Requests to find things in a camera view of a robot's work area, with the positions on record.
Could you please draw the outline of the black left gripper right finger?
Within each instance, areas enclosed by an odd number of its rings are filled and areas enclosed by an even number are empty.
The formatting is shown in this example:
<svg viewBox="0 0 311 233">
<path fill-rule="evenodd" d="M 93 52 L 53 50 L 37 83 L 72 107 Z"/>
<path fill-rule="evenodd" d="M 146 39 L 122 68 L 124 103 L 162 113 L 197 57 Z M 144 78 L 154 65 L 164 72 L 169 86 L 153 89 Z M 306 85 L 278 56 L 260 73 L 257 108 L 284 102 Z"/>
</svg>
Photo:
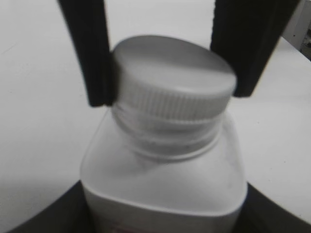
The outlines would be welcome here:
<svg viewBox="0 0 311 233">
<path fill-rule="evenodd" d="M 264 196 L 250 183 L 236 233 L 309 233 L 311 225 Z"/>
</svg>

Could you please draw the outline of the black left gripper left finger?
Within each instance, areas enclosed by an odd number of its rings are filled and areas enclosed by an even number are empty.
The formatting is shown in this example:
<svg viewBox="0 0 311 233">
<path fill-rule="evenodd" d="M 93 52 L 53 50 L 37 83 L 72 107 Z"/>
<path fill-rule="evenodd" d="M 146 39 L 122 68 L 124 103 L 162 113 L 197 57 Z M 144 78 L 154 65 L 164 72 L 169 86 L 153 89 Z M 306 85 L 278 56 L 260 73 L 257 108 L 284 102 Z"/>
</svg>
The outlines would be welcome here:
<svg viewBox="0 0 311 233">
<path fill-rule="evenodd" d="M 76 182 L 55 202 L 7 233 L 94 233 L 82 183 Z"/>
</svg>

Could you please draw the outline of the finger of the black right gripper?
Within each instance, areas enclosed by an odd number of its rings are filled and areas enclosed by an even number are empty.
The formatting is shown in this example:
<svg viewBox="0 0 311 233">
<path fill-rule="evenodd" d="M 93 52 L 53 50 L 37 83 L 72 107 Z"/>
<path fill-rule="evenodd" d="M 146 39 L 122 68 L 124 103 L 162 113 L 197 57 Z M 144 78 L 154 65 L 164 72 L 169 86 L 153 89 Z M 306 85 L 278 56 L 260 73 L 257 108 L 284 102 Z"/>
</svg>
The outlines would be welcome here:
<svg viewBox="0 0 311 233">
<path fill-rule="evenodd" d="M 210 49 L 236 73 L 235 97 L 252 95 L 298 5 L 297 0 L 215 1 Z"/>
<path fill-rule="evenodd" d="M 58 1 L 66 22 L 91 107 L 112 106 L 116 79 L 103 0 Z"/>
</svg>

